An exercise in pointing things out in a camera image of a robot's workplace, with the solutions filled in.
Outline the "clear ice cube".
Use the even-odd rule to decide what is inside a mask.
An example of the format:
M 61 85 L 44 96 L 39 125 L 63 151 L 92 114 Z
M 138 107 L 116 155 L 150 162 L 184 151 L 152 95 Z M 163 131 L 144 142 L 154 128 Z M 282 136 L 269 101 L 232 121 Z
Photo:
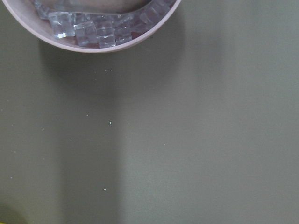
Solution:
M 48 14 L 48 20 L 56 39 L 75 36 L 72 13 L 51 12 Z
M 96 27 L 93 21 L 86 21 L 74 25 L 75 37 L 79 46 L 87 46 L 89 44 L 96 44 Z
M 112 28 L 97 29 L 96 37 L 100 48 L 110 48 L 116 46 L 114 30 Z

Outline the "metal scoop in bowl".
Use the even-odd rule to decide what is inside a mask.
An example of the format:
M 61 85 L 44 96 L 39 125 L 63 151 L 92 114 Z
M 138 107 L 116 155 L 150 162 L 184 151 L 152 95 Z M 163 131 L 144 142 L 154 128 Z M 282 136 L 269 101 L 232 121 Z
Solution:
M 56 11 L 87 14 L 129 14 L 150 4 L 150 0 L 42 0 Z

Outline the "pink bowl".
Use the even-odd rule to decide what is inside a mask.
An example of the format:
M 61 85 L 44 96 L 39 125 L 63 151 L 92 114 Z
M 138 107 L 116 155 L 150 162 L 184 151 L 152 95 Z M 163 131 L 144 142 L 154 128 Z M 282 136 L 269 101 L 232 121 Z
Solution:
M 152 36 L 158 29 L 160 29 L 167 20 L 173 15 L 173 13 L 178 8 L 181 1 L 175 1 L 169 12 L 162 18 L 158 24 L 156 24 L 152 29 L 147 31 L 145 34 L 142 34 L 130 42 L 117 45 L 115 47 L 110 48 L 85 48 L 80 47 L 75 44 L 75 41 L 69 38 L 62 38 L 60 40 L 55 39 L 52 34 L 51 26 L 48 22 L 42 21 L 35 10 L 33 4 L 29 0 L 4 0 L 3 4 L 10 12 L 10 14 L 14 17 L 19 24 L 21 24 L 27 31 L 29 31 L 32 35 L 36 36 L 38 39 L 52 45 L 58 47 L 60 49 L 65 49 L 72 52 L 79 53 L 110 53 L 117 52 L 120 50 L 128 49 L 133 47 L 146 39 Z

